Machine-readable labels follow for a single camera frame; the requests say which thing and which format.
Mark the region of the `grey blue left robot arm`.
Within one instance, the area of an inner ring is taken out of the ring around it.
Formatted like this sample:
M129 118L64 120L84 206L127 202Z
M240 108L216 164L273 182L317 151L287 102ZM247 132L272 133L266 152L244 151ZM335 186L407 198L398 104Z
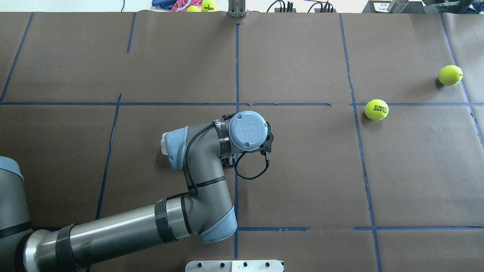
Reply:
M93 264L199 235L215 243L237 231L224 174L247 153L270 164L274 136L261 114L242 111L165 132L161 153L182 170L187 192L156 203L56 231L31 226L19 164L1 157L1 271L77 272Z

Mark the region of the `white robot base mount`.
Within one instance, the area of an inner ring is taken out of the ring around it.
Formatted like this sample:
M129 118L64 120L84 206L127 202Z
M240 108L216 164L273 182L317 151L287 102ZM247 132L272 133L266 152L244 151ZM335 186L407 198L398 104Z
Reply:
M196 260L189 261L185 272L284 272L280 260Z

